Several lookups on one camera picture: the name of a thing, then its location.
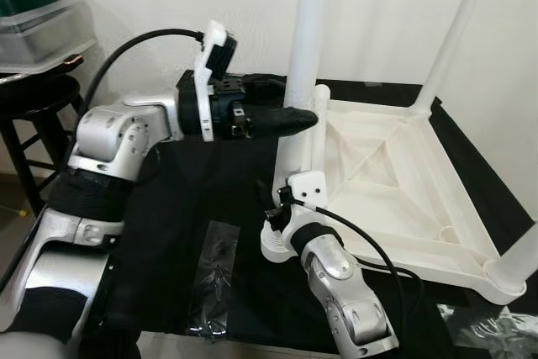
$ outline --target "stool rung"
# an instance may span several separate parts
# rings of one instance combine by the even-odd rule
[[[43,188],[45,188],[47,185],[49,185],[52,182],[52,180],[54,180],[56,178],[56,176],[58,176],[58,173],[59,172],[53,172],[52,174],[50,174],[45,180],[43,180],[41,182],[40,185],[37,186],[37,190],[42,191]]]
[[[35,142],[37,142],[39,139],[40,139],[40,135],[39,135],[39,134],[35,134],[35,135],[32,136],[30,139],[25,140],[25,141],[23,142],[23,144],[21,145],[21,147],[23,148],[23,150],[26,150],[26,149],[28,149],[31,145],[33,145]]]
[[[45,168],[47,170],[55,170],[54,165],[50,163],[44,163],[42,161],[36,161],[36,160],[30,160],[30,159],[26,159],[26,162],[28,163],[29,166],[32,166],[32,167]]]

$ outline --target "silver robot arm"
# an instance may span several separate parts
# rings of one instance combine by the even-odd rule
[[[359,262],[345,250],[336,230],[325,225],[325,217],[312,210],[327,206],[326,190],[323,172],[290,176],[287,186],[278,190],[280,206],[266,211],[267,224],[280,232],[283,247],[299,256],[342,358],[359,359],[390,351],[399,346],[398,337],[381,302],[364,282]],[[270,196],[264,204],[272,206]]]
[[[126,97],[82,116],[68,167],[0,293],[0,357],[77,357],[100,284],[114,272],[108,253],[123,233],[126,200],[151,147],[185,135],[286,136],[316,124],[310,111],[257,108],[239,79],[223,80],[235,45],[211,22],[192,87]]]

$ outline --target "clear plastic sheet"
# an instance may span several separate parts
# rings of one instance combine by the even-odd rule
[[[538,354],[538,316],[437,304],[456,346],[488,350],[493,359]]]
[[[208,338],[226,336],[235,249],[240,228],[211,221],[194,278],[187,333]]]

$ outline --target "floor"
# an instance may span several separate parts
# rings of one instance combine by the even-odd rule
[[[275,346],[215,341],[182,336],[143,332],[138,339],[143,359],[293,359],[303,357],[339,358],[318,352],[297,351]]]
[[[35,221],[24,191],[16,182],[0,182],[0,204],[26,209],[21,218],[16,212],[0,207],[0,277],[5,273],[18,247]],[[233,341],[215,341],[170,334],[143,332],[138,340],[143,359],[293,359],[295,357],[338,358],[337,355],[297,351],[275,346],[258,346]]]

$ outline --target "wooden stool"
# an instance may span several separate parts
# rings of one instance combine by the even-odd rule
[[[40,191],[58,175],[69,142],[70,132],[61,126],[57,113],[68,104],[76,111],[82,106],[80,85],[73,77],[54,75],[41,79],[38,75],[17,81],[16,86],[11,84],[7,89],[0,86],[0,132],[36,216],[45,206]],[[37,134],[21,143],[13,125],[15,119],[32,122]],[[24,151],[38,140],[43,142],[52,164],[26,158]],[[55,172],[37,185],[31,166]]]

